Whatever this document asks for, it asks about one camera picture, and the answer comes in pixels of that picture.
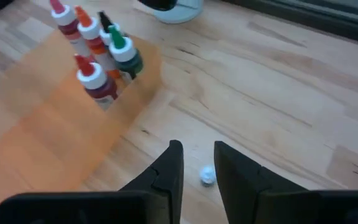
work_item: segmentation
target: green bottle cap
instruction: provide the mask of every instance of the green bottle cap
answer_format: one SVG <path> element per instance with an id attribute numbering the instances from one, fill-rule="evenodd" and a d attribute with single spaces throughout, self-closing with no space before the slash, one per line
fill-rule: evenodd
<path id="1" fill-rule="evenodd" d="M 122 37 L 122 35 L 116 30 L 114 26 L 109 26 L 109 31 L 115 48 L 123 49 L 125 47 L 125 39 Z"/>

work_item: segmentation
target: red bottle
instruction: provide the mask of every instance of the red bottle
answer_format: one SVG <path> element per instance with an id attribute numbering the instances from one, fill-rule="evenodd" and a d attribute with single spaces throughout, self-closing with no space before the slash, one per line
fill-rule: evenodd
<path id="1" fill-rule="evenodd" d="M 51 16 L 58 24 L 59 30 L 70 41 L 78 54 L 94 61 L 91 51 L 87 46 L 85 39 L 78 30 L 79 20 L 70 6 L 63 5 L 60 0 L 50 0 L 52 6 Z"/>
<path id="2" fill-rule="evenodd" d="M 75 60 L 79 68 L 77 79 L 85 87 L 85 91 L 102 109 L 108 109 L 118 97 L 115 81 L 106 75 L 100 64 L 90 62 L 87 58 L 77 54 Z"/>

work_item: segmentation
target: white object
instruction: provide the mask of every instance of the white object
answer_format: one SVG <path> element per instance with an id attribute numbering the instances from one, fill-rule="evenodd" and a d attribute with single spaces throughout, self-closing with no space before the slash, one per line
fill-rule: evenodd
<path id="1" fill-rule="evenodd" d="M 100 88 L 107 82 L 107 75 L 103 71 L 102 66 L 98 63 L 91 63 L 94 67 L 94 72 L 90 76 L 84 76 L 81 70 L 77 71 L 77 79 L 82 83 L 82 85 L 89 89 L 95 90 Z"/>
<path id="2" fill-rule="evenodd" d="M 78 30 L 86 40 L 93 40 L 99 37 L 100 24 L 95 17 L 91 17 L 92 24 L 89 27 L 84 27 L 78 23 Z"/>
<path id="3" fill-rule="evenodd" d="M 65 11 L 62 13 L 56 13 L 54 10 L 51 11 L 51 16 L 60 26 L 67 26 L 77 19 L 73 9 L 70 6 L 64 5 L 64 7 Z"/>
<path id="4" fill-rule="evenodd" d="M 121 33 L 121 35 L 124 35 L 124 34 L 121 32 L 121 28 L 120 28 L 120 26 L 119 26 L 118 23 L 113 22 L 112 26 L 114 26 L 114 27 L 116 28 L 116 30 Z M 106 46 L 110 46 L 110 44 L 111 44 L 111 42 L 112 42 L 110 33 L 106 33 L 106 32 L 104 31 L 104 29 L 102 28 L 102 29 L 100 29 L 99 35 L 100 35 L 100 37 L 102 38 L 103 43 L 104 43 Z"/>
<path id="5" fill-rule="evenodd" d="M 64 5 L 64 7 L 65 10 L 62 13 L 56 13 L 54 10 L 51 11 L 51 16 L 60 26 L 67 26 L 77 19 L 73 9 L 70 6 Z M 86 58 L 91 56 L 91 51 L 82 36 L 79 36 L 77 39 L 70 39 L 69 41 L 79 55 L 82 55 Z"/>
<path id="6" fill-rule="evenodd" d="M 187 22 L 201 13 L 203 3 L 203 0 L 178 0 L 177 5 L 169 11 L 154 10 L 154 16 L 167 24 Z"/>
<path id="7" fill-rule="evenodd" d="M 117 62 L 127 62 L 135 57 L 136 48 L 134 47 L 134 43 L 129 37 L 124 37 L 125 47 L 121 49 L 117 49 L 114 46 L 114 43 L 111 43 L 109 46 L 110 53 L 114 57 Z"/>
<path id="8" fill-rule="evenodd" d="M 210 186 L 216 182 L 216 174 L 214 166 L 204 166 L 200 171 L 201 182 L 205 186 Z"/>

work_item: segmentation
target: wooden floor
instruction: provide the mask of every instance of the wooden floor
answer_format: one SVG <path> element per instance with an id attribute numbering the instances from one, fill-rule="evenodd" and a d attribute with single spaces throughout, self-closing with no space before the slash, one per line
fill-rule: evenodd
<path id="1" fill-rule="evenodd" d="M 198 179 L 216 140 L 308 189 L 358 189 L 358 43 L 219 1 L 181 25 L 127 0 L 76 3 L 159 45 L 165 83 L 80 190 L 119 189 L 171 139 L 185 148 L 183 223 L 227 223 L 217 186 Z M 54 30 L 48 10 L 0 12 L 0 79 Z"/>

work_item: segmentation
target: bottle label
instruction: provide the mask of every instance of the bottle label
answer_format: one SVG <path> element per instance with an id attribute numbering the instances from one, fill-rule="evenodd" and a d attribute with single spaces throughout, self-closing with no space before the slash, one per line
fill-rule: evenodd
<path id="1" fill-rule="evenodd" d="M 75 51 L 84 57 L 89 57 L 91 55 L 91 51 L 89 47 L 85 43 L 85 39 L 80 37 L 75 40 L 70 40 L 70 43 L 74 47 Z"/>
<path id="2" fill-rule="evenodd" d="M 126 85 L 129 85 L 132 81 L 132 77 L 129 72 L 119 71 L 121 78 L 124 80 Z"/>
<path id="3" fill-rule="evenodd" d="M 94 58 L 100 64 L 100 66 L 102 66 L 104 71 L 113 71 L 116 69 L 114 59 L 111 57 L 111 54 L 109 52 L 99 55 L 95 54 Z"/>
<path id="4" fill-rule="evenodd" d="M 102 98 L 94 98 L 94 100 L 98 103 L 100 108 L 102 108 L 103 110 L 107 110 L 110 107 L 111 103 L 114 101 L 112 96 L 105 96 Z"/>

